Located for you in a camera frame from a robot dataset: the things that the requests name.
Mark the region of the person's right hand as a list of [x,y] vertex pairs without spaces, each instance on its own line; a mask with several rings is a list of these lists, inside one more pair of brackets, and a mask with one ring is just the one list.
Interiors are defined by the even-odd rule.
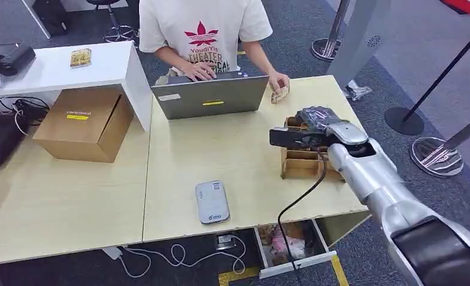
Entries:
[[215,66],[213,63],[198,62],[198,63],[187,63],[180,70],[192,81],[206,81],[217,78],[214,70]]

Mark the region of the person's left hand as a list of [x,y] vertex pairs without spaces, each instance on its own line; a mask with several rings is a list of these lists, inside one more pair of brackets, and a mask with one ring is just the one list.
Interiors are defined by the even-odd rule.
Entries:
[[269,84],[274,93],[280,93],[283,88],[289,87],[289,76],[283,73],[279,73],[275,70],[268,72]]

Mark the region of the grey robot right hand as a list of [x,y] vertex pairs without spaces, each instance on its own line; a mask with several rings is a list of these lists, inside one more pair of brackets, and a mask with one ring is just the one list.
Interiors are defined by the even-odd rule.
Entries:
[[327,129],[330,125],[347,122],[340,119],[331,108],[322,106],[303,108],[296,112],[295,117],[299,122],[305,123],[309,131],[321,135],[327,134]]

